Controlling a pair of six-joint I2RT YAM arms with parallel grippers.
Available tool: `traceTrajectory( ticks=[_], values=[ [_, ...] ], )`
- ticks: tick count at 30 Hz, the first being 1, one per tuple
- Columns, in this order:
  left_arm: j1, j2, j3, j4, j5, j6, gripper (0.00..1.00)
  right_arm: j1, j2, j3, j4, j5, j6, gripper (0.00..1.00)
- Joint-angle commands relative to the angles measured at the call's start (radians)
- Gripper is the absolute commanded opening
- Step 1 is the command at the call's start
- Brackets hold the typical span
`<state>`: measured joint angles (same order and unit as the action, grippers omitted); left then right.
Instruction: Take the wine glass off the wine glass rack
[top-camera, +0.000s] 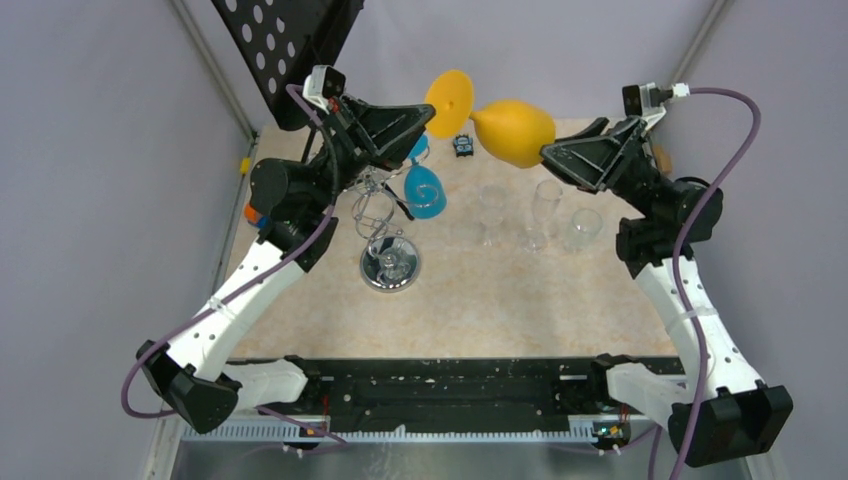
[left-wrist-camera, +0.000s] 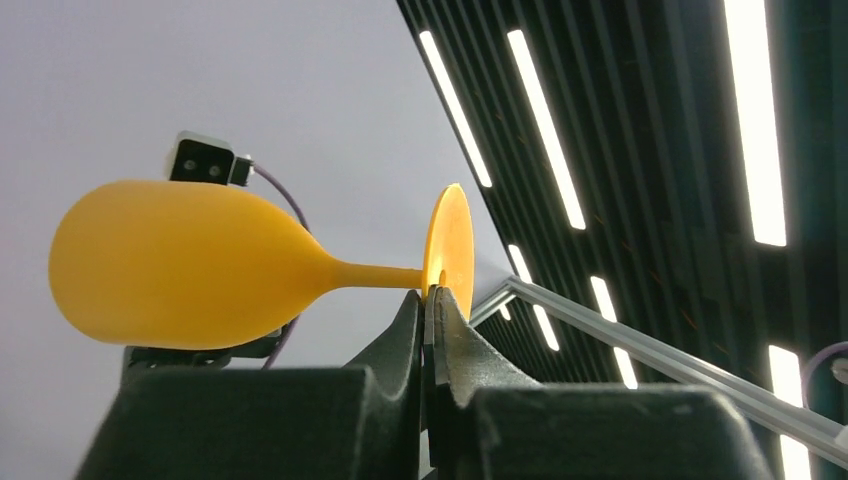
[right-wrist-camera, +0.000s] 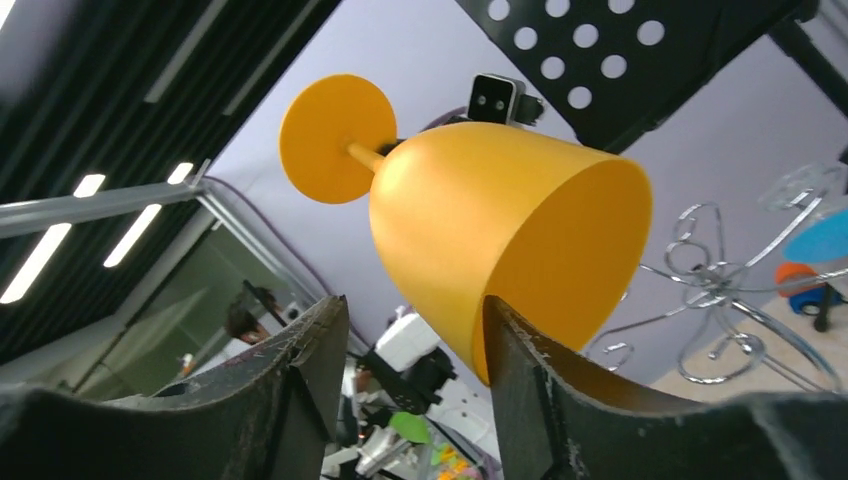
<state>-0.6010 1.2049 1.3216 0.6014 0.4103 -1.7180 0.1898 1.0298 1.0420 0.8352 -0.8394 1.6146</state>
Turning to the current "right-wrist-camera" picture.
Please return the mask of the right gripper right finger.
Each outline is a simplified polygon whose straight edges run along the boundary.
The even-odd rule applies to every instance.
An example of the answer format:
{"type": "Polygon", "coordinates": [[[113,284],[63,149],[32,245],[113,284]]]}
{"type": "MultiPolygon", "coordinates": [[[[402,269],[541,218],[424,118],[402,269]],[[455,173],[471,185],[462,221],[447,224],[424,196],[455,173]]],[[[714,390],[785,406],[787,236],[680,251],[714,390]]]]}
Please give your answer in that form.
{"type": "Polygon", "coordinates": [[[716,404],[622,378],[536,330],[506,302],[482,305],[508,479],[843,479],[847,401],[751,393],[716,404]]]}

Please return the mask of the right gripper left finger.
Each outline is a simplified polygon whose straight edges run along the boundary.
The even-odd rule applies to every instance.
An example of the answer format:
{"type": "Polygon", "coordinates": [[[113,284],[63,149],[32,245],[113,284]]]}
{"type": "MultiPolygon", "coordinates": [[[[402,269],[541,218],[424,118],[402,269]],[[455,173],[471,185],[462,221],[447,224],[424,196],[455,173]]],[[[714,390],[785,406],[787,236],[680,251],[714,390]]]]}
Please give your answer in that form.
{"type": "Polygon", "coordinates": [[[5,479],[316,479],[335,438],[349,314],[342,296],[151,397],[1,392],[5,479]]]}

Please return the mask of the yellow wine glass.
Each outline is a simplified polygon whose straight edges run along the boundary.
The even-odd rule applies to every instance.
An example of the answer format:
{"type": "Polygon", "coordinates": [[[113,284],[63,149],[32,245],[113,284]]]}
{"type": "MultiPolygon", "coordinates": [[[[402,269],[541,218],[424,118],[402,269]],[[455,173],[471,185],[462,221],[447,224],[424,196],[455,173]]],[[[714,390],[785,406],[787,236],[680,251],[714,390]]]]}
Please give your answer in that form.
{"type": "Polygon", "coordinates": [[[389,278],[482,381],[487,297],[579,351],[617,307],[649,237],[652,188],[638,163],[485,122],[399,140],[389,99],[351,74],[304,89],[278,146],[310,199],[367,199],[389,278]]]}

